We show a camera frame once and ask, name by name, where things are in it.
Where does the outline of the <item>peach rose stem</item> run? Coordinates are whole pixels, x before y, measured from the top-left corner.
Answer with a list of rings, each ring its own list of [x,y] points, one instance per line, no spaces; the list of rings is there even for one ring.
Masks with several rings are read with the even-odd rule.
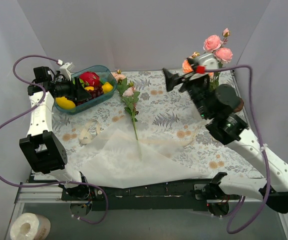
[[[194,59],[194,58],[196,58],[198,56],[200,56],[200,53],[195,51],[191,56],[189,56],[188,58],[186,58],[183,61],[183,63],[182,63],[182,71],[183,71],[184,74],[189,73],[189,72],[192,71],[192,67],[189,64],[187,59]]]

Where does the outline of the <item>white wrapping paper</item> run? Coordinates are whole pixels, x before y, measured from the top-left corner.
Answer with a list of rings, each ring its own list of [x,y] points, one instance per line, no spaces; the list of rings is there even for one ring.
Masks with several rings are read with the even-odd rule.
[[[180,160],[185,144],[142,124],[134,130],[115,123],[70,155],[70,163],[89,183],[119,189],[205,177]]]

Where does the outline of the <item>pale pink rose stem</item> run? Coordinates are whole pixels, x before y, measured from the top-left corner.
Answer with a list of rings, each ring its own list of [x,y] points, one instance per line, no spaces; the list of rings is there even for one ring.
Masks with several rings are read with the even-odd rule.
[[[129,114],[135,138],[138,140],[136,122],[138,121],[136,116],[139,112],[136,109],[137,102],[139,100],[140,92],[136,90],[134,82],[127,80],[127,77],[122,74],[122,71],[118,69],[116,72],[112,73],[113,77],[117,82],[117,91],[121,97],[121,101],[125,104],[124,110]]]

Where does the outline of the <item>cream ribbon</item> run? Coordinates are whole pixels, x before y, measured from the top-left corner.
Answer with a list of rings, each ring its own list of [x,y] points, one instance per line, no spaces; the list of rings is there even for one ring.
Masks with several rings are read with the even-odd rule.
[[[97,136],[101,132],[101,125],[97,120],[90,119],[84,125],[75,125],[76,130],[79,131],[78,140],[80,144],[87,145],[93,140],[94,136],[89,132],[92,127],[95,127],[95,135]]]

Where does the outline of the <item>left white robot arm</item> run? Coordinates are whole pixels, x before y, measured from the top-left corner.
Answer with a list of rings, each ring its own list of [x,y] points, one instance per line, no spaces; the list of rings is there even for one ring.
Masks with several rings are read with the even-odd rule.
[[[48,67],[36,67],[34,74],[34,81],[28,86],[34,110],[27,136],[20,139],[19,146],[34,172],[54,177],[70,196],[85,200],[91,190],[85,184],[85,176],[68,164],[66,150],[53,133],[52,109],[55,98],[82,102],[91,95],[77,78],[54,82]]]

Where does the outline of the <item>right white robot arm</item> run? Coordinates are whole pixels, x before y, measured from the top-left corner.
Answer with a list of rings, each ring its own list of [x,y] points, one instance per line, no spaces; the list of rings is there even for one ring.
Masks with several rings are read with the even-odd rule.
[[[263,200],[272,210],[288,213],[288,164],[259,142],[259,135],[233,111],[240,103],[233,87],[222,84],[209,91],[209,76],[194,73],[172,74],[163,69],[166,90],[180,85],[180,92],[188,92],[198,113],[210,122],[205,126],[214,139],[238,153],[263,178],[238,180],[226,172],[219,172],[200,192],[207,197],[221,199],[225,195],[240,195]]]

